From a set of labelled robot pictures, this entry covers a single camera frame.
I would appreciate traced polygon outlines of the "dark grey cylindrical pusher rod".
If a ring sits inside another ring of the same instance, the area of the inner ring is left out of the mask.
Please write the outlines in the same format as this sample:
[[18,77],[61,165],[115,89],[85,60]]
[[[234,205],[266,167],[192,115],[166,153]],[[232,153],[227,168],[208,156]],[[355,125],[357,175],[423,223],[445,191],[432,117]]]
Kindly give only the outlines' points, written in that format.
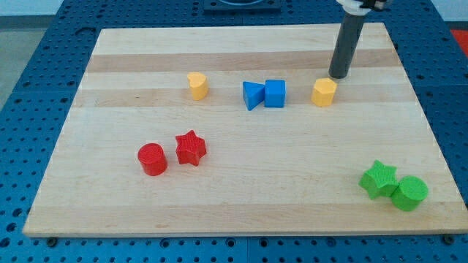
[[343,79],[347,76],[364,20],[364,16],[345,13],[328,70],[332,78]]

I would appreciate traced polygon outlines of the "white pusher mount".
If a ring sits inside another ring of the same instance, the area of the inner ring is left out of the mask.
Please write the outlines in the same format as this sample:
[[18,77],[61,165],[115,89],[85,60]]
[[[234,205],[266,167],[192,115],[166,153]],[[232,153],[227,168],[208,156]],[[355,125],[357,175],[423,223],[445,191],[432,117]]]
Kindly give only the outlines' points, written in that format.
[[367,15],[371,11],[381,12],[392,4],[392,0],[336,0],[350,15]]

